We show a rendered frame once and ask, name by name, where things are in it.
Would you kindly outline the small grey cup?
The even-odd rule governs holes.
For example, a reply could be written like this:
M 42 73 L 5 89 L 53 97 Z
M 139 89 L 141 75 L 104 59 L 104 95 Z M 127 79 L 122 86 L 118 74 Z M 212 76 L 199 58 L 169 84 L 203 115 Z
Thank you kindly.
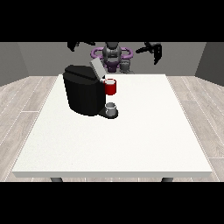
M 105 109 L 107 116 L 114 116 L 116 114 L 116 105 L 113 102 L 108 102 L 105 105 Z

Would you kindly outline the red pod holder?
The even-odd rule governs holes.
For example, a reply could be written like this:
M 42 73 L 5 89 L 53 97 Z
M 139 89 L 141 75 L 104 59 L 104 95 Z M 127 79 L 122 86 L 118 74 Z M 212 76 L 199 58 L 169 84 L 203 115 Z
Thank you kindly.
M 104 87 L 106 95 L 114 95 L 116 93 L 116 80 L 106 79 L 104 81 Z

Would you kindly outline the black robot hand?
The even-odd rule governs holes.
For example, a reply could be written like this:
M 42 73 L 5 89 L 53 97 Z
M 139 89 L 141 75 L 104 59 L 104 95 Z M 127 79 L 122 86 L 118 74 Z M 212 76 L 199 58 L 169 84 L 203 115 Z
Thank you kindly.
M 154 57 L 154 64 L 156 65 L 162 58 L 162 45 L 160 43 L 152 44 L 151 42 L 145 42 L 144 47 L 136 50 L 136 53 L 149 52 Z
M 73 52 L 74 49 L 79 45 L 80 43 L 79 42 L 72 42 L 72 41 L 69 41 L 67 43 L 67 47 Z M 91 45 L 91 46 L 94 46 L 95 45 L 95 42 L 87 42 L 88 45 Z

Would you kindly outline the small grey coffee pod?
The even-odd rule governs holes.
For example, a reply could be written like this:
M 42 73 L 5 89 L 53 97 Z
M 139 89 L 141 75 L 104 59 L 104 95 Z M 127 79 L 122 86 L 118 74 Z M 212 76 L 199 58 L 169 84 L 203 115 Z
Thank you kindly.
M 122 59 L 120 62 L 120 71 L 127 74 L 130 71 L 130 60 Z

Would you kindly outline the black coffee machine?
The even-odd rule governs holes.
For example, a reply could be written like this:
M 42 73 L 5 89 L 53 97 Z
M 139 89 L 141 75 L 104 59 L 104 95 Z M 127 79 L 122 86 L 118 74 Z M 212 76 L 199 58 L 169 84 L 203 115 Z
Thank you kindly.
M 108 119 L 118 117 L 106 115 L 106 95 L 103 77 L 99 80 L 91 66 L 70 65 L 65 68 L 63 80 L 71 110 L 84 116 L 103 116 Z

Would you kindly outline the pale grey machine lid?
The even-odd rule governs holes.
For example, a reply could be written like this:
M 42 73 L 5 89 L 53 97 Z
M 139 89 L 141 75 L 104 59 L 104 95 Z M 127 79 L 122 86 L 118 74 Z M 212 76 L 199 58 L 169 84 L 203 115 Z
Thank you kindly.
M 106 74 L 106 71 L 99 58 L 92 59 L 90 61 L 90 66 L 94 69 L 94 72 L 99 80 L 101 80 Z

